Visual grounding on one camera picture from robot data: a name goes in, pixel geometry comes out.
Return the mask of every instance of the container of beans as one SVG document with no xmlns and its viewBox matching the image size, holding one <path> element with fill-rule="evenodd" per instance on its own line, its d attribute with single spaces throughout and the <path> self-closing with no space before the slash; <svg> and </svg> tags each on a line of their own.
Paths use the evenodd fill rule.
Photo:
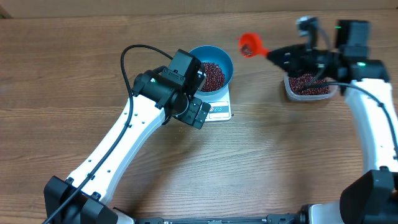
<svg viewBox="0 0 398 224">
<path fill-rule="evenodd" d="M 301 90 L 306 83 L 311 81 L 313 76 L 306 74 L 298 78 L 289 78 L 287 74 L 284 75 L 285 89 L 287 98 L 291 101 L 296 102 L 308 102 L 315 100 L 325 100 L 334 96 L 337 91 L 337 86 L 326 86 L 322 88 L 310 88 L 305 91 L 301 91 L 299 94 L 297 90 Z M 330 80 L 319 80 L 317 83 L 328 82 Z"/>
<path fill-rule="evenodd" d="M 232 80 L 234 66 L 231 57 L 221 48 L 204 45 L 190 51 L 205 67 L 206 83 L 197 94 L 215 95 Z"/>
</svg>

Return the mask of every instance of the wood grain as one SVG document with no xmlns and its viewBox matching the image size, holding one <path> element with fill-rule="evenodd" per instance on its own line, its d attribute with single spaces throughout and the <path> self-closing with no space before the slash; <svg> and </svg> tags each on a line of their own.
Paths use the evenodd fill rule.
<svg viewBox="0 0 398 224">
<path fill-rule="evenodd" d="M 396 0 L 0 0 L 13 18 L 395 9 Z"/>
<path fill-rule="evenodd" d="M 1 20 L 0 223 L 41 223 L 47 181 L 65 178 L 109 131 L 127 100 L 119 58 L 131 44 L 172 55 L 204 44 L 225 49 L 234 116 L 201 130 L 175 120 L 158 129 L 110 206 L 134 217 L 253 217 L 337 200 L 361 175 L 362 159 L 342 97 L 289 102 L 281 71 L 237 50 L 247 31 L 271 48 L 303 42 L 294 23 L 307 14 L 332 37 L 337 18 L 371 21 L 371 58 L 384 61 L 398 88 L 395 10 Z M 126 56 L 131 80 L 168 64 L 145 49 Z"/>
</svg>

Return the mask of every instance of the bowl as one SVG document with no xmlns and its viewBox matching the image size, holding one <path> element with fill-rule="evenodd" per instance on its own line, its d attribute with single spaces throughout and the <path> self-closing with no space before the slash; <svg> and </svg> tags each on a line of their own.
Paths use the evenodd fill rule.
<svg viewBox="0 0 398 224">
<path fill-rule="evenodd" d="M 221 92 L 222 89 L 228 86 L 234 74 L 234 65 L 231 57 L 223 49 L 211 45 L 204 45 L 189 51 L 189 53 L 194 55 L 202 63 L 214 62 L 218 64 L 220 66 L 220 69 L 223 71 L 225 75 L 224 85 L 219 90 L 211 92 L 197 91 L 198 95 L 202 96 L 214 95 Z"/>
<path fill-rule="evenodd" d="M 289 77 L 285 73 L 284 75 L 284 81 L 285 81 L 285 89 L 287 93 L 287 98 L 290 99 L 291 101 L 296 101 L 296 102 L 309 102 L 309 101 L 315 101 L 315 100 L 325 100 L 329 99 L 332 96 L 334 96 L 337 93 L 338 86 L 336 85 L 330 85 L 329 86 L 329 93 L 328 94 L 322 94 L 322 95 L 298 95 L 295 94 L 292 89 L 290 88 L 289 84 Z"/>
</svg>

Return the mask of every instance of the red bean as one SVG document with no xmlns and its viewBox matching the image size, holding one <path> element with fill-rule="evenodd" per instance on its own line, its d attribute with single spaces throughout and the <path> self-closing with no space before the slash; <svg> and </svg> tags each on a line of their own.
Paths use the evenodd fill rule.
<svg viewBox="0 0 398 224">
<path fill-rule="evenodd" d="M 210 92 L 224 86 L 225 75 L 220 66 L 214 62 L 203 62 L 205 66 L 206 82 L 200 91 Z"/>
<path fill-rule="evenodd" d="M 304 91 L 297 92 L 301 90 L 308 82 L 312 81 L 313 75 L 304 74 L 301 77 L 293 78 L 289 77 L 289 85 L 292 91 L 298 95 L 323 95 L 329 93 L 329 87 L 321 87 L 321 88 L 309 88 Z M 315 83 L 326 83 L 327 80 L 317 80 Z"/>
</svg>

